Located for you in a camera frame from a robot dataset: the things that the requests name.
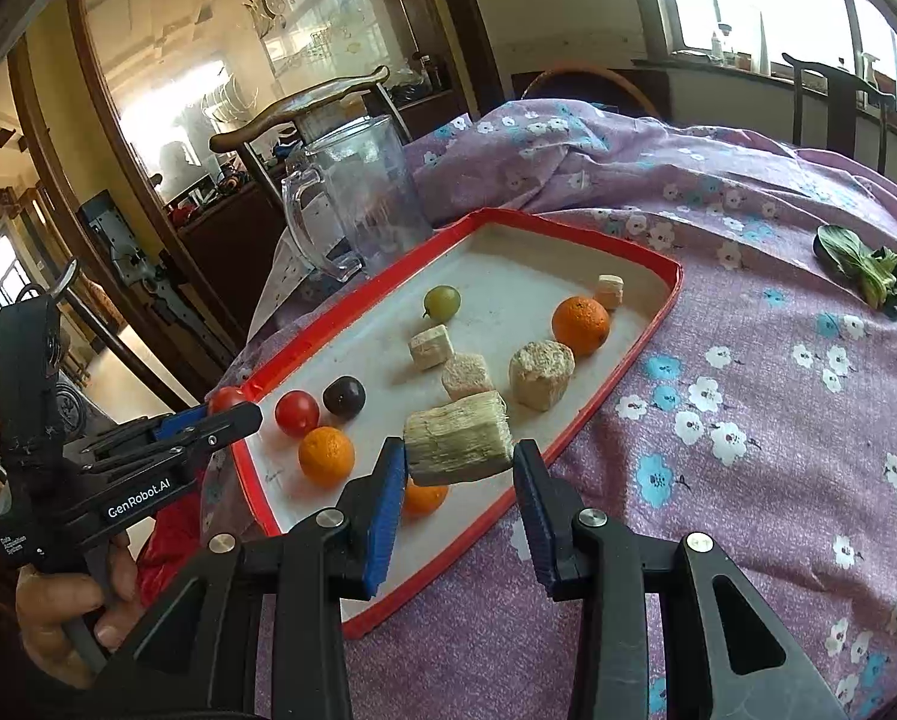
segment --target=human hand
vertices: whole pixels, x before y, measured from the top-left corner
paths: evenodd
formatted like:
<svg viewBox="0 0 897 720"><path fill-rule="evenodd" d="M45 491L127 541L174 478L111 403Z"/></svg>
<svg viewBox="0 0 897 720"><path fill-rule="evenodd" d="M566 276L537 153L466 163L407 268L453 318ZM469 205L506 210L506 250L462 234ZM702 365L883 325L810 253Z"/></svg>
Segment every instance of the human hand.
<svg viewBox="0 0 897 720"><path fill-rule="evenodd" d="M109 576L118 603L101 615L95 637L114 652L142 616L135 580L138 570L128 552L128 535L119 533L109 546ZM15 611L29 658L46 674L88 688L94 675L61 630L61 623L96 610L104 603L98 583L85 574L40 574L32 565L18 573Z"/></svg>

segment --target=silver screw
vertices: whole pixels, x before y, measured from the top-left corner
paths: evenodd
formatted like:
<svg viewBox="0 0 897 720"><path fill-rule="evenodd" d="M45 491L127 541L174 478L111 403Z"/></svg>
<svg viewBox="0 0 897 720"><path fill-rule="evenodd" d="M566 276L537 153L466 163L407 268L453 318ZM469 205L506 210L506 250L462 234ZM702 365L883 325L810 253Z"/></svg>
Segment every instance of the silver screw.
<svg viewBox="0 0 897 720"><path fill-rule="evenodd" d="M578 521L589 528L601 528L608 522L608 514L601 509L582 509L578 512Z"/></svg>
<svg viewBox="0 0 897 720"><path fill-rule="evenodd" d="M218 533L212 536L208 543L208 549L216 555L224 555L225 552L231 552L235 548L235 536L231 533Z"/></svg>
<svg viewBox="0 0 897 720"><path fill-rule="evenodd" d="M689 533L685 543L695 552L711 552L711 548L715 545L708 533Z"/></svg>
<svg viewBox="0 0 897 720"><path fill-rule="evenodd" d="M322 528L337 528L344 522L344 514L337 509L322 509L315 515L315 522Z"/></svg>

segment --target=red tray rim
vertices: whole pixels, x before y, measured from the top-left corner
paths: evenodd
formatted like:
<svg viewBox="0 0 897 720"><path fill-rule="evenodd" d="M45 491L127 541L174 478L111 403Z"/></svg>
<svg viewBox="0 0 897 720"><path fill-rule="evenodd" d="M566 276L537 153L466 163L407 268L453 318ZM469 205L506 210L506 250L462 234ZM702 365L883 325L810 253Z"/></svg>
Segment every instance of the red tray rim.
<svg viewBox="0 0 897 720"><path fill-rule="evenodd" d="M355 319L362 317L375 305L380 303L387 295L392 293L409 278L421 271L429 263L444 254L454 245L469 237L472 233L487 224L501 224L506 227L527 230L551 238L574 242L585 247L613 254L625 260L653 271L659 276L671 292L658 313L642 331L641 335L629 349L628 354L622 358L611 372L608 379L600 386L584 408L579 410L575 418L557 436L555 442L544 453L546 464L551 464L562 450L567 447L576 433L589 421L591 415L602 405L608 393L621 381L622 376L628 372L635 358L641 353L656 333L661 322L672 310L677 296L682 289L682 281L685 272L682 265L669 257L664 256L649 248L642 247L632 241L615 238L598 230L584 227L575 227L560 221L541 218L538 215L527 214L507 208L482 208L465 215L456 223L442 228L424 244L416 247L400 260L387 269L368 280L354 292L349 293L339 300L324 314L315 319L308 327L303 329L298 336L292 338L281 351L259 367L253 375L241 386L242 391L251 400L257 401L269 394L291 373L313 357L329 341L337 336L341 330L348 327ZM239 484L242 493L248 501L251 514L264 530L266 536L278 536L278 525L274 518L272 508L262 488L255 466L251 460L250 450L244 440L231 445L234 456L235 469L238 472ZM478 541L478 539L493 526L502 514L507 512L514 503L514 489L509 488L485 510L479 517L467 527L461 536L452 541L442 552L435 555L421 569L408 577L396 589L371 605L364 611L351 617L343 624L344 635L348 638L363 637L368 631L380 624L389 615L393 614L402 605L406 604L421 589L424 589L431 581L445 571L455 560L458 560L464 551Z"/></svg>

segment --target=dark purple grape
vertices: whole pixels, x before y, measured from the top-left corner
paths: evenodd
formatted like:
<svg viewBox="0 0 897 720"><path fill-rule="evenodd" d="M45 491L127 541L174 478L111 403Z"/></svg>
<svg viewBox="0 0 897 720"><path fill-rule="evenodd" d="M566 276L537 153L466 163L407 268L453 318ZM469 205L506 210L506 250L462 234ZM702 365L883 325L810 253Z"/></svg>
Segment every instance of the dark purple grape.
<svg viewBox="0 0 897 720"><path fill-rule="evenodd" d="M322 403L333 415L351 419L365 408L365 388L354 376L341 376L325 388Z"/></svg>

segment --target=green grape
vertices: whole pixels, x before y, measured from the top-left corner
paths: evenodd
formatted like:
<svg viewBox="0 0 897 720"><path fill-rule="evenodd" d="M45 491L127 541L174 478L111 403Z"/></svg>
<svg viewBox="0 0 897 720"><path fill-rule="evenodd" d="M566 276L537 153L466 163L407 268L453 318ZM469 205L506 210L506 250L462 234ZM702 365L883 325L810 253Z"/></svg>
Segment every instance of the green grape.
<svg viewBox="0 0 897 720"><path fill-rule="evenodd" d="M425 315L442 324L458 314L461 308L461 295L454 287L441 285L428 290L425 296Z"/></svg>

